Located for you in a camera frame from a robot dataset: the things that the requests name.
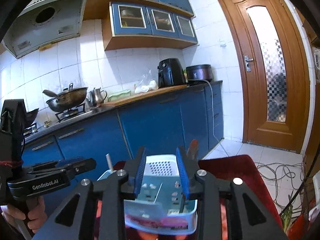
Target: door frame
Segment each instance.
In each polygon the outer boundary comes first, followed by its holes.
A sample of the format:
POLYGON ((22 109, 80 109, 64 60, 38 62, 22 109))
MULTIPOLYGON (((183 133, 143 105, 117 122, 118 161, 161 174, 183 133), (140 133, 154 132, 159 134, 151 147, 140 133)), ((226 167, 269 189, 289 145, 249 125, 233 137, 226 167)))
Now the door frame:
MULTIPOLYGON (((309 104, 310 104, 310 79, 309 79, 309 69, 308 69, 308 62, 307 62, 307 56, 305 52, 305 48, 302 42, 301 34, 299 32, 299 29, 297 27, 297 24, 292 16, 291 11, 289 10, 287 4, 284 0, 279 0, 284 7, 285 11, 287 12, 287 15, 290 19, 290 22, 294 28, 300 51, 303 61, 303 70, 304 70, 304 76, 305 76, 305 109, 304 109, 304 116, 303 116, 303 126, 302 129, 300 129, 300 136, 299 141, 296 144, 296 152, 300 153, 302 144, 305 138, 306 130, 307 130, 307 124, 308 124, 308 118, 309 118, 309 104)), ((248 129, 249 129, 249 93, 248 93, 248 86, 247 86, 247 76, 246 76, 246 69, 244 65, 244 61, 242 59, 242 51, 240 47, 240 41, 238 39, 235 25, 232 21, 232 18, 229 14, 229 11, 227 9, 227 6, 225 5, 223 0, 218 0, 220 6, 222 7, 222 11, 227 19, 232 38, 236 47, 239 67, 240 67, 240 74, 241 74, 241 82, 242 82, 242 91, 243 91, 243 102, 244 102, 244 127, 243 127, 243 139, 242 142, 246 143, 248 141, 248 129)))

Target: countertop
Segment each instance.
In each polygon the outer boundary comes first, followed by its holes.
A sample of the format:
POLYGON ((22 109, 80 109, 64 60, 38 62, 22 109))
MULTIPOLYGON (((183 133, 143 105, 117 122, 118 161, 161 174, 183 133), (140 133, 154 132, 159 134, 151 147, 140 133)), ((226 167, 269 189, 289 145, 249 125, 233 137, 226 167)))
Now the countertop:
MULTIPOLYGON (((222 83, 222 81, 212 81, 212 82, 210 82, 211 85, 220 84, 220 83, 222 83)), ((207 83, 201 82, 201 83, 194 84, 194 85, 187 85, 187 86, 182 85, 182 86, 169 87, 169 88, 160 88, 160 89, 158 89, 156 91, 153 91, 153 92, 147 92, 147 93, 144 93, 144 94, 138 94, 138 95, 134 95, 134 96, 131 96, 131 97, 128 97, 128 98, 122 98, 120 100, 117 100, 117 101, 121 101, 122 102, 121 104, 119 104, 119 103, 116 104, 116 101, 113 101, 113 102, 110 102, 110 103, 108 102, 108 103, 103 104, 102 106, 100 106, 98 108, 88 109, 85 113, 77 115, 77 116, 75 116, 73 118, 70 118, 70 119, 68 119, 66 121, 63 121, 61 123, 51 124, 47 128, 45 128, 43 126, 39 127, 37 133, 26 137, 26 144, 31 143, 31 142, 33 142, 33 141, 35 141, 37 139, 40 139, 40 138, 42 138, 42 137, 44 137, 46 135, 49 135, 49 134, 51 134, 51 133, 53 133, 53 132, 55 132, 57 130, 60 130, 62 128, 65 128, 67 126, 75 124, 77 122, 92 118, 92 117, 94 117, 96 115, 99 115, 99 114, 114 110, 114 109, 116 109, 118 107, 130 104, 130 103, 134 103, 134 102, 137 102, 137 101, 143 101, 146 98, 155 97, 155 96, 158 96, 158 95, 161 95, 161 94, 163 95, 165 93, 172 93, 172 92, 185 90, 185 89, 189 89, 189 88, 194 88, 194 87, 204 87, 204 86, 207 86, 207 85, 208 85, 207 83)))

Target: range hood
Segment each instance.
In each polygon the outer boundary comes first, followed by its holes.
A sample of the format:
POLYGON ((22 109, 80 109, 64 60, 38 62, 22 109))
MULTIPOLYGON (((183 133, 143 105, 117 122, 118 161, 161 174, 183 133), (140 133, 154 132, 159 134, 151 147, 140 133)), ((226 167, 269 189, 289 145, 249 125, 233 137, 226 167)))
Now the range hood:
POLYGON ((2 44, 16 58, 80 35, 86 0, 33 0, 13 22, 2 44))

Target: tiled floor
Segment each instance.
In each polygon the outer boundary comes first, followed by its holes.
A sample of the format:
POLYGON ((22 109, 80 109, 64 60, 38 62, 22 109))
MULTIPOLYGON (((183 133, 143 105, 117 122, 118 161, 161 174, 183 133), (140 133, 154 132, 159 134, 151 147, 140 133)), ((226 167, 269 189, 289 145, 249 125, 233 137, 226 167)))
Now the tiled floor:
MULTIPOLYGON (((291 180, 288 176, 285 176, 282 179, 279 179, 278 182, 278 197, 277 202, 282 206, 286 206, 289 202, 288 195, 291 195, 292 190, 295 193, 300 184, 301 178, 303 176, 301 172, 301 166, 298 164, 302 163, 302 155, 295 154, 288 151, 272 149, 269 147, 263 147, 252 144, 243 144, 240 142, 230 141, 224 139, 221 142, 222 146, 226 150, 229 156, 247 154, 252 160, 255 162, 258 167, 260 174, 264 175, 267 178, 274 179, 274 173, 268 169, 267 167, 259 167, 259 165, 268 164, 270 168, 276 170, 277 178, 281 178, 286 173, 294 172, 295 177, 291 180), (279 167, 280 164, 285 165, 294 165, 297 164, 296 167, 279 167)), ((215 149, 213 149, 204 159, 216 159, 216 158, 224 158, 227 157, 226 153, 222 149, 221 145, 218 145, 215 149)), ((267 180, 263 178, 269 193, 273 200, 276 198, 276 183, 275 181, 267 180)), ((293 208, 300 207, 300 199, 299 197, 293 203, 293 208)), ((276 206, 278 212, 281 212, 281 208, 276 206)))

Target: metal kettle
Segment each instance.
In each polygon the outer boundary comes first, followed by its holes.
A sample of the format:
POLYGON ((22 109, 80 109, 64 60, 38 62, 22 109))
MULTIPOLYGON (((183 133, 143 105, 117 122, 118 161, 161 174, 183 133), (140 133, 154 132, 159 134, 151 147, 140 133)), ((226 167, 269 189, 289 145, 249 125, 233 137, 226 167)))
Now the metal kettle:
POLYGON ((96 107, 104 102, 107 98, 107 92, 105 90, 100 91, 101 88, 93 88, 92 91, 89 92, 90 98, 86 97, 90 106, 96 107))

